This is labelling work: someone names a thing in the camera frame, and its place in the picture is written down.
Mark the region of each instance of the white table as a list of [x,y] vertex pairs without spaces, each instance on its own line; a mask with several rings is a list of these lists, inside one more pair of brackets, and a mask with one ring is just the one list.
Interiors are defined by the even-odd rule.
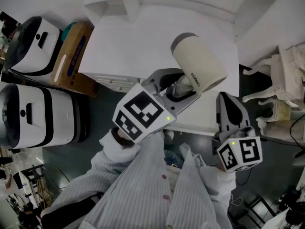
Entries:
[[146,79],[157,69],[179,68],[170,46],[180,33],[193,32],[215,53],[229,76],[203,93],[169,128],[214,135],[218,131],[218,92],[239,95],[238,55],[231,24],[193,10],[160,5],[141,5],[134,24],[126,15],[115,12],[104,15],[93,30],[79,72],[100,82],[104,76],[123,76],[132,81],[134,77]]

